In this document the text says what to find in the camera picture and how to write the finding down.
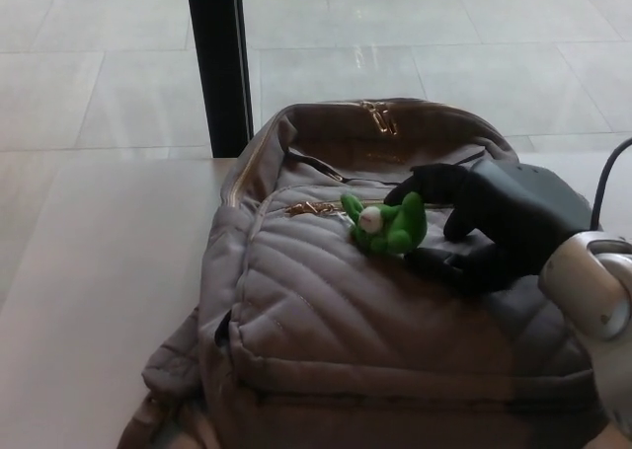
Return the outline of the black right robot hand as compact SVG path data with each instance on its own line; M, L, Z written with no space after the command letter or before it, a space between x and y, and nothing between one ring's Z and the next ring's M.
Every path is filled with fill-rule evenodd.
M398 205L410 192L451 207L446 240L460 242L475 230L490 239L466 255L417 248L405 256L411 270L464 295L504 290L539 274L565 241L591 228L584 198L555 173L523 163L482 159L470 167L417 166L385 202Z

